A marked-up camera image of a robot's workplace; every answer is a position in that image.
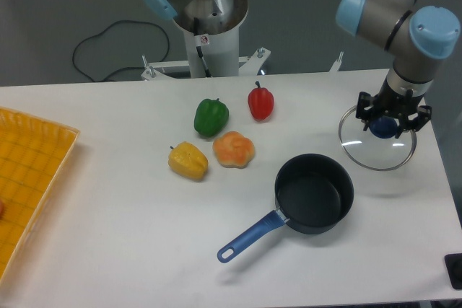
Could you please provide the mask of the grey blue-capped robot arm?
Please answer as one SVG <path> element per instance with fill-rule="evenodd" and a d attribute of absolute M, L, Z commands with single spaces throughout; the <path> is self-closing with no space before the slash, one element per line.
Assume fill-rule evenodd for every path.
<path fill-rule="evenodd" d="M 157 16 L 172 20 L 183 31 L 193 78 L 236 76 L 239 28 L 248 0 L 143 0 Z M 376 95 L 361 92 L 356 116 L 378 138 L 398 138 L 419 131 L 432 110 L 421 105 L 441 63 L 461 34 L 451 11 L 417 0 L 341 0 L 336 23 L 353 36 L 380 46 L 394 57 L 393 67 Z"/>

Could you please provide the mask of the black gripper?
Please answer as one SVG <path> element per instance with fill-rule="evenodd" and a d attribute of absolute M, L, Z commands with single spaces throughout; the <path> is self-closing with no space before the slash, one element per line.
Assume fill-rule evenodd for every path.
<path fill-rule="evenodd" d="M 375 97 L 366 92 L 359 93 L 355 117 L 361 120 L 363 131 L 367 131 L 378 117 L 395 118 L 398 128 L 394 138 L 399 138 L 403 132 L 420 131 L 431 120 L 432 107 L 419 106 L 422 98 L 422 95 L 414 96 L 411 89 L 399 94 L 385 80 Z"/>

